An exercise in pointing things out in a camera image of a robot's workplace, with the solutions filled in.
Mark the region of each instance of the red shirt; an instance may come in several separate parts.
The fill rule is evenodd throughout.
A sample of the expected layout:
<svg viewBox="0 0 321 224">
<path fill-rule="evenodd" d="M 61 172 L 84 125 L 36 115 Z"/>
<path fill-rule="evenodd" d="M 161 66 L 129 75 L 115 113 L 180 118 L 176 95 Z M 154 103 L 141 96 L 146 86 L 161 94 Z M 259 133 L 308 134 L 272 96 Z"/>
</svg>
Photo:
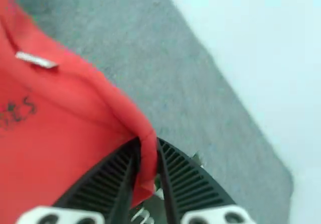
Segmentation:
<svg viewBox="0 0 321 224">
<path fill-rule="evenodd" d="M 22 51 L 56 63 L 17 59 Z M 133 205 L 150 197 L 156 135 L 122 91 L 40 31 L 13 0 L 0 0 L 0 220 L 52 205 L 78 178 L 135 136 L 141 169 Z"/>
</svg>

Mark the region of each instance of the gray carpet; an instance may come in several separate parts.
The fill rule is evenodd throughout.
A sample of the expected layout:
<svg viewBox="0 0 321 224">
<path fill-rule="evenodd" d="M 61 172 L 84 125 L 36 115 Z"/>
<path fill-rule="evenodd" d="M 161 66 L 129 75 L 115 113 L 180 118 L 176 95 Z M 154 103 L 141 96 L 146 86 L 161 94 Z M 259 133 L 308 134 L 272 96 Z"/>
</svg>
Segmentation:
<svg viewBox="0 0 321 224">
<path fill-rule="evenodd" d="M 292 179 L 171 0 L 18 0 L 134 99 L 160 137 L 260 224 L 287 223 Z"/>
</svg>

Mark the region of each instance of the ribbed grip pad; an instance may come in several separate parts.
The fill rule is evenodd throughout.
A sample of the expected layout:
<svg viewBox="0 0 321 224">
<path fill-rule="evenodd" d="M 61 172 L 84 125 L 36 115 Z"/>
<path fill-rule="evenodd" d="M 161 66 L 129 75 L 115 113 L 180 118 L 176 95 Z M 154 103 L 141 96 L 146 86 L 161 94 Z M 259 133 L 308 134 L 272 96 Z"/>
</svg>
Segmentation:
<svg viewBox="0 0 321 224">
<path fill-rule="evenodd" d="M 134 139 L 82 176 L 54 206 L 97 211 L 107 223 L 125 223 L 140 162 Z"/>
<path fill-rule="evenodd" d="M 235 204 L 197 163 L 168 142 L 158 139 L 159 173 L 169 224 L 180 223 L 190 210 Z"/>
</svg>

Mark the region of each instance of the clothing label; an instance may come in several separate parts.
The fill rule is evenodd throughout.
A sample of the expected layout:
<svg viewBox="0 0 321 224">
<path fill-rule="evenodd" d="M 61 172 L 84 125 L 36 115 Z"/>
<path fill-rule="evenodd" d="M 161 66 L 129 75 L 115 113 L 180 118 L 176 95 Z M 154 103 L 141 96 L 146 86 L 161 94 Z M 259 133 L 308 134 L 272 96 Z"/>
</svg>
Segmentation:
<svg viewBox="0 0 321 224">
<path fill-rule="evenodd" d="M 54 63 L 52 61 L 49 61 L 47 59 L 28 54 L 28 53 L 25 53 L 25 52 L 17 52 L 16 53 L 16 57 L 18 59 L 33 63 L 35 65 L 38 65 L 38 66 L 41 66 L 41 67 L 44 67 L 44 68 L 53 68 L 53 67 L 58 66 L 58 64 L 56 64 L 56 63 Z"/>
</svg>

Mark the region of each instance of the red cloth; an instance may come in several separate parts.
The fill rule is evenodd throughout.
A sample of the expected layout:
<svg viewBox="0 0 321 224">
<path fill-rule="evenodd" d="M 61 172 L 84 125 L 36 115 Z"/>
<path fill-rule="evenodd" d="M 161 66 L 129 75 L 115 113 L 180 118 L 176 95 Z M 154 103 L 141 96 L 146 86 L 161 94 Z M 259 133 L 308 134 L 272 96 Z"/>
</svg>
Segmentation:
<svg viewBox="0 0 321 224">
<path fill-rule="evenodd" d="M 102 73 L 40 31 L 13 0 L 0 0 L 0 220 L 12 224 L 52 205 L 78 178 L 139 136 L 133 205 L 150 197 L 156 173 L 151 124 Z M 48 59 L 45 69 L 15 57 Z"/>
</svg>

